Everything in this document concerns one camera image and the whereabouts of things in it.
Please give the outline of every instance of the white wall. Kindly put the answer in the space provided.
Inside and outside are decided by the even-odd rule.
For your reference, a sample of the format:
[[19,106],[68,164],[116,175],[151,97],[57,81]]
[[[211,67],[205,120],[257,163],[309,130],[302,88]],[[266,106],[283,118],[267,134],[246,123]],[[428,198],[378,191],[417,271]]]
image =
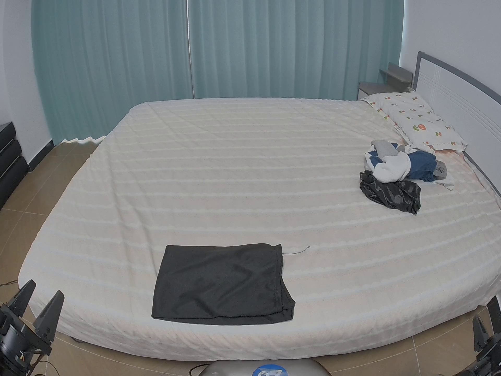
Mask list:
[[51,140],[34,74],[31,4],[0,0],[0,123],[14,123],[28,163]]
[[420,50],[501,94],[501,0],[405,0],[400,65]]

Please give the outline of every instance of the fitted sheet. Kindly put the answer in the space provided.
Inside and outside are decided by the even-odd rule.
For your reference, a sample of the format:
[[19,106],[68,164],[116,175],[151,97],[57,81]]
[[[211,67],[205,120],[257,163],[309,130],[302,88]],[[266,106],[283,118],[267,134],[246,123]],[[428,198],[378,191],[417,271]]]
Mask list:
[[[402,141],[366,102],[200,99],[130,110],[77,172],[19,274],[58,330],[171,360],[288,359],[404,339],[500,289],[501,210],[461,155],[455,187],[422,185],[417,216],[368,200],[370,141]],[[165,246],[282,244],[291,321],[151,318]]]

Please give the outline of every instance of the wire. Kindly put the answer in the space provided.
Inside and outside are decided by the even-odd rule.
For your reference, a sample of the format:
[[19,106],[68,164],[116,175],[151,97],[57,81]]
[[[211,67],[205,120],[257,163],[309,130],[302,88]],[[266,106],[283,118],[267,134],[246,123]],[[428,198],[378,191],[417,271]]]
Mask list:
[[17,283],[17,280],[12,280],[12,281],[9,281],[8,283],[0,284],[0,287],[3,287],[4,285],[11,285],[14,283]]
[[61,376],[61,375],[59,374],[59,372],[58,372],[58,369],[54,366],[54,364],[53,364],[53,363],[50,363],[48,360],[39,360],[39,361],[38,361],[38,363],[42,363],[42,362],[47,362],[49,365],[51,365],[51,366],[54,368],[54,370],[56,371],[56,373],[58,374],[58,376]]
[[201,363],[200,365],[197,365],[196,367],[192,367],[189,370],[189,376],[193,376],[193,373],[191,373],[191,372],[194,371],[195,369],[197,369],[198,367],[208,367],[209,365],[210,365],[209,363]]
[[284,255],[295,255],[295,254],[301,254],[303,253],[306,249],[310,248],[310,246],[308,245],[306,248],[304,248],[302,251],[299,251],[299,252],[291,252],[291,253],[287,253],[287,252],[283,252]]

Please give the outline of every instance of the black satin garment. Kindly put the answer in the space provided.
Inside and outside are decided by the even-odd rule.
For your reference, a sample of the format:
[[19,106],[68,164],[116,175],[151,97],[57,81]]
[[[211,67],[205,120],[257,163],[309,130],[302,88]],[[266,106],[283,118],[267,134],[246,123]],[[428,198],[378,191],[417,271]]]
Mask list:
[[282,280],[283,261],[281,245],[168,245],[151,316],[225,325],[291,320],[296,303]]
[[382,183],[374,178],[371,171],[366,170],[360,173],[360,189],[371,201],[390,209],[416,215],[421,208],[421,188],[406,179],[395,183]]

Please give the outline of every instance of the curtain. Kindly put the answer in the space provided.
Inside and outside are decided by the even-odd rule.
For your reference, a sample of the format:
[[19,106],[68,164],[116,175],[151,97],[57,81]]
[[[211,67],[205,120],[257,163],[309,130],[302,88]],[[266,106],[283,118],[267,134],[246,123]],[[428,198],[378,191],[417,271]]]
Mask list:
[[106,135],[145,101],[192,98],[186,24],[186,0],[33,0],[54,143]]
[[403,0],[188,0],[203,97],[356,99],[398,63]]

